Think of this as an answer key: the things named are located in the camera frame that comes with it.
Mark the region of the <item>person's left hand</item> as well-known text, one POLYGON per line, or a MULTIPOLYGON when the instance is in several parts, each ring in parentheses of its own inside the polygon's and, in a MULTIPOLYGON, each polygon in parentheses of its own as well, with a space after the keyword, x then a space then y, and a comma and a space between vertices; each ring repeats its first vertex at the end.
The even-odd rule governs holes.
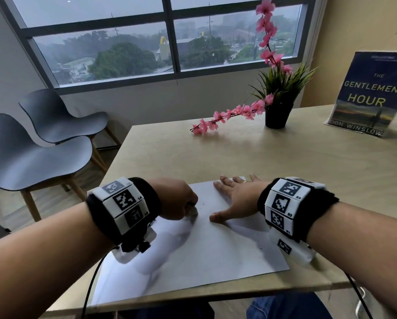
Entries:
POLYGON ((155 190, 161 202, 160 217, 166 220, 181 220, 183 218, 183 189, 191 189, 191 187, 184 180, 174 178, 149 179, 147 182, 155 190))

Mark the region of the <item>person's right hand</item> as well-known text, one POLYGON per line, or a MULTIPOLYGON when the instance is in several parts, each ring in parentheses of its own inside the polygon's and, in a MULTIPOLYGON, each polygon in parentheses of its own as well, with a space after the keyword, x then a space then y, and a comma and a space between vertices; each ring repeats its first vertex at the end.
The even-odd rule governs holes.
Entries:
POLYGON ((265 188, 270 182, 251 182, 234 176, 231 178, 236 182, 236 187, 232 191, 220 191, 219 181, 214 181, 213 186, 217 191, 231 200, 231 205, 228 207, 232 213, 232 219, 245 218, 258 213, 258 200, 265 188))

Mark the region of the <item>white paper sheet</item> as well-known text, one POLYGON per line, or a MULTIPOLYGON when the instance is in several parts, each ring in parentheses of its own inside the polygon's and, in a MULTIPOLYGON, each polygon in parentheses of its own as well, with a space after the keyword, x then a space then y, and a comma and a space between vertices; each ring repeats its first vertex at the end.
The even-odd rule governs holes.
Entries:
POLYGON ((209 215, 227 209, 228 198, 212 181, 190 187, 199 198, 198 213, 179 221, 158 217, 152 225, 156 238, 144 253, 110 252, 90 306, 289 270, 264 216, 212 223, 209 215))

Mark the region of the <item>person's right forearm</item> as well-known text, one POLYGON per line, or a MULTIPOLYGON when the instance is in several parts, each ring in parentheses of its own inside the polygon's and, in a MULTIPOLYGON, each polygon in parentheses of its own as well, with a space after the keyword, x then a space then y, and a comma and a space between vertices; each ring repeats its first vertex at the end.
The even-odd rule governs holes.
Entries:
POLYGON ((397 313, 397 219, 339 202, 311 226, 307 243, 397 313))

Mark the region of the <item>person's left forearm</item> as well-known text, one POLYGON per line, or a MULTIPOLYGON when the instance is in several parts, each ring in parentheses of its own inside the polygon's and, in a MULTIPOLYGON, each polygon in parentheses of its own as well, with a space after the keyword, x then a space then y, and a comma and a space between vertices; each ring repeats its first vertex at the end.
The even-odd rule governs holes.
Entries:
POLYGON ((0 319, 38 319, 115 244, 86 203, 0 239, 0 319))

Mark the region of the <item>black flower pot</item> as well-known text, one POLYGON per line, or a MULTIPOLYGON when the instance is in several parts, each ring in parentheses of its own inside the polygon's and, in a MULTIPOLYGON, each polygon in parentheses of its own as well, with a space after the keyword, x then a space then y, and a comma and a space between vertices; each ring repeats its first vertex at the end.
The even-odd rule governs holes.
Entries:
POLYGON ((292 108, 293 102, 265 106, 265 126, 270 129, 285 128, 292 108))

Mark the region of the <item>pink artificial blossom branch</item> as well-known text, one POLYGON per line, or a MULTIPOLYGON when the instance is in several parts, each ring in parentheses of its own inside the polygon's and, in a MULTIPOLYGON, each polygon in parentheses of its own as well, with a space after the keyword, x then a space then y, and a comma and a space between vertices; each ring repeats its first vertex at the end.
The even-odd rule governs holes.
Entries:
POLYGON ((285 75, 291 75, 291 66, 285 64, 282 60, 284 54, 277 53, 270 48, 270 40, 276 35, 278 30, 278 28, 271 21, 275 8, 276 6, 272 0, 262 0, 255 9, 256 15, 260 16, 256 22, 256 32, 264 32, 262 41, 259 43, 259 47, 263 50, 260 53, 260 58, 264 60, 265 64, 268 64, 271 68, 277 69, 278 72, 281 72, 285 75))
POLYGON ((200 119, 198 124, 193 124, 190 132, 193 135, 206 134, 209 131, 216 131, 219 124, 226 123, 230 118, 233 117, 244 117, 246 120, 254 120, 256 115, 263 114, 265 108, 271 107, 274 101, 274 94, 268 94, 265 97, 259 97, 257 101, 251 105, 238 105, 232 110, 226 110, 222 112, 215 111, 212 119, 206 121, 200 119))

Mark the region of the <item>green artificial grass plant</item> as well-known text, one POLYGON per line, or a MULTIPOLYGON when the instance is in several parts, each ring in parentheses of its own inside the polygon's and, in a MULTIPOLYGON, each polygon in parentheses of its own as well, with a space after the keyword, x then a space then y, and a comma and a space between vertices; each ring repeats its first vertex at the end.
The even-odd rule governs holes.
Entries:
POLYGON ((298 69, 291 72, 287 65, 281 64, 260 70, 257 81, 259 85, 250 87, 252 96, 265 101, 267 96, 272 98, 265 106, 281 106, 293 108, 293 105, 302 89, 312 80, 317 68, 310 69, 310 64, 302 63, 298 69))

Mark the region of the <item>dark blue paperback book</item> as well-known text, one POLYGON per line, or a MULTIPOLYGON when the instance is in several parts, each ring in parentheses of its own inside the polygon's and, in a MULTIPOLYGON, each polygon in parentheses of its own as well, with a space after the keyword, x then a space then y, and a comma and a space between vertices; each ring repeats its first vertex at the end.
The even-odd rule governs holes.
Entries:
POLYGON ((397 51, 357 51, 325 125, 382 138, 397 114, 397 51))

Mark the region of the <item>dark framed window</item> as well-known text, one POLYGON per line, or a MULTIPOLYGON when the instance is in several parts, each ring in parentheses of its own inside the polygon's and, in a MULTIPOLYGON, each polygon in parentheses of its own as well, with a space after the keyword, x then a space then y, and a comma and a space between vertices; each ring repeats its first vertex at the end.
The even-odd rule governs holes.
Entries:
MULTIPOLYGON (((265 68, 262 0, 0 0, 46 88, 59 95, 265 68)), ((304 58, 317 0, 271 0, 270 48, 304 58)))

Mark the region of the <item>grey chair with wooden legs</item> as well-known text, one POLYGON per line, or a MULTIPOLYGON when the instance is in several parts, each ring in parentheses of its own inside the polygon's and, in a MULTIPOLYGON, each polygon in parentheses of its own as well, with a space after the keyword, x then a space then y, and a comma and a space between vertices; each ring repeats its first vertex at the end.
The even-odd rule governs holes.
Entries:
POLYGON ((79 136, 88 137, 93 149, 91 161, 103 173, 107 172, 93 139, 105 130, 118 147, 121 142, 109 129, 109 116, 106 112, 75 117, 68 112, 63 99, 52 89, 33 91, 25 95, 19 105, 30 118, 37 135, 48 143, 61 144, 79 136))
POLYGON ((32 191, 64 184, 86 200, 74 175, 88 164, 92 153, 86 136, 51 147, 38 145, 15 118, 0 113, 0 189, 20 192, 35 222, 41 216, 32 191))

